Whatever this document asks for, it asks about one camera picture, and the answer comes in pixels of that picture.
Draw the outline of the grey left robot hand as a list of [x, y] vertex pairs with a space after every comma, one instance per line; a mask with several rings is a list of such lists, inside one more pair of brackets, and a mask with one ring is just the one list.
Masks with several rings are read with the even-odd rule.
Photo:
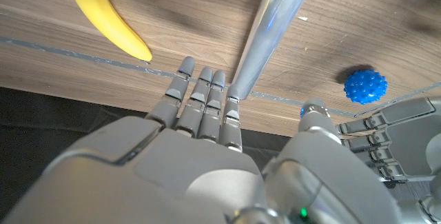
[[412, 181], [430, 183], [428, 195], [398, 201], [405, 223], [440, 222], [440, 97], [397, 102], [336, 129], [342, 145], [387, 188]]

